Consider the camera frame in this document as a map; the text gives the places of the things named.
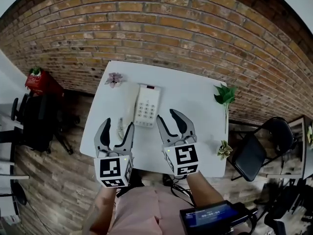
black device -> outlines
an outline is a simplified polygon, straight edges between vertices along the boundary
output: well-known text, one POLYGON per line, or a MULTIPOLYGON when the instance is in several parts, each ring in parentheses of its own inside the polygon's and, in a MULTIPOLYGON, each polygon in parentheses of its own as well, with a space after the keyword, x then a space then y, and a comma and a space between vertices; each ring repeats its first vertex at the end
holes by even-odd
POLYGON ((222 201, 206 207, 180 210, 180 218, 187 235, 224 235, 230 234, 233 227, 254 219, 256 212, 257 209, 250 211, 242 203, 222 201))

wooden floor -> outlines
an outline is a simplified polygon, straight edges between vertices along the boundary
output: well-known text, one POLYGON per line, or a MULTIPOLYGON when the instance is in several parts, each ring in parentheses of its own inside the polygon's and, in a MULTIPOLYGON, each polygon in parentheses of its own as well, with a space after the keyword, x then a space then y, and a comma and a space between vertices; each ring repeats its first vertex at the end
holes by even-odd
MULTIPOLYGON (((17 228, 22 234, 49 234, 32 208, 53 235, 68 235, 80 230, 84 217, 100 189, 100 184, 94 176, 93 159, 79 152, 93 98, 75 94, 71 94, 68 98, 68 110, 79 115, 81 119, 78 126, 64 133, 74 154, 69 155, 57 141, 52 142, 49 155, 32 151, 24 146, 16 149, 16 173, 26 173, 30 176, 29 180, 20 181, 31 205, 19 205, 22 223, 17 228)), ((229 138, 235 142, 237 137, 229 138)), ((267 147, 268 153, 273 152, 265 134, 261 133, 259 138, 267 147)), ((291 159, 286 164, 284 172, 293 171, 297 163, 295 159, 291 159)), ((238 174, 227 163, 223 178, 208 178, 208 181, 225 199, 233 203, 243 202, 248 207, 252 207, 253 200, 260 197, 264 185, 268 182, 264 175, 280 172, 280 161, 276 161, 262 168, 254 182, 248 183, 244 179, 232 182, 230 178, 238 174)), ((153 185, 160 181, 160 174, 143 172, 145 185, 153 185)), ((188 188, 186 181, 181 181, 180 184, 188 188)), ((288 234, 300 232, 303 229, 303 224, 299 221, 300 215, 294 215, 291 220, 292 228, 287 229, 288 234)), ((266 234, 269 231, 270 228, 261 221, 257 232, 266 234)))

screen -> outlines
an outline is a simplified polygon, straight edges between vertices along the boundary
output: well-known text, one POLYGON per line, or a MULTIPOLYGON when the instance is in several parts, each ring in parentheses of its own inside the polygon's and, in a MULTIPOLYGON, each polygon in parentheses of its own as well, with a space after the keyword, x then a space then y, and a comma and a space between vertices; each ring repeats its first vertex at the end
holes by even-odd
POLYGON ((238 212, 230 205, 223 204, 201 211, 186 213, 185 220, 189 227, 197 227, 205 224, 213 224, 217 221, 237 215, 238 212))

white telephone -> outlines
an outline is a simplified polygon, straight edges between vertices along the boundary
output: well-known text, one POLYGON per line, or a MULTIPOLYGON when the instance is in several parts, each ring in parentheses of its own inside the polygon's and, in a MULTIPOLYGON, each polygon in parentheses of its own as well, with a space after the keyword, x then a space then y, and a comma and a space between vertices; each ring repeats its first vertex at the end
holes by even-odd
POLYGON ((123 90, 125 109, 123 118, 119 119, 117 132, 124 138, 124 129, 133 122, 134 125, 152 128, 157 117, 161 88, 151 85, 124 82, 123 90))

green plant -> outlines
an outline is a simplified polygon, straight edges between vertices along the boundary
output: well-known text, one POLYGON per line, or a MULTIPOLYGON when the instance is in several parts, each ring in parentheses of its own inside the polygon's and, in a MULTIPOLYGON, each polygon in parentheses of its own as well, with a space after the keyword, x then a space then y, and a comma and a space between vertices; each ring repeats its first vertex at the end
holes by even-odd
POLYGON ((232 151, 233 149, 228 145, 227 141, 222 140, 222 145, 220 146, 217 155, 223 160, 224 158, 228 158, 232 151))
POLYGON ((235 100, 235 91, 237 87, 228 88, 221 84, 221 87, 215 86, 219 91, 219 95, 215 95, 215 100, 224 106, 225 109, 225 134, 226 134, 226 126, 227 126, 227 117, 228 117, 228 107, 231 102, 235 100))
POLYGON ((35 66, 34 68, 31 68, 29 70, 29 74, 34 74, 34 75, 38 75, 39 73, 41 73, 42 69, 39 66, 35 66))
POLYGON ((308 133, 307 133, 307 137, 308 137, 308 142, 310 144, 310 148, 313 149, 313 123, 312 125, 309 125, 308 127, 308 133))

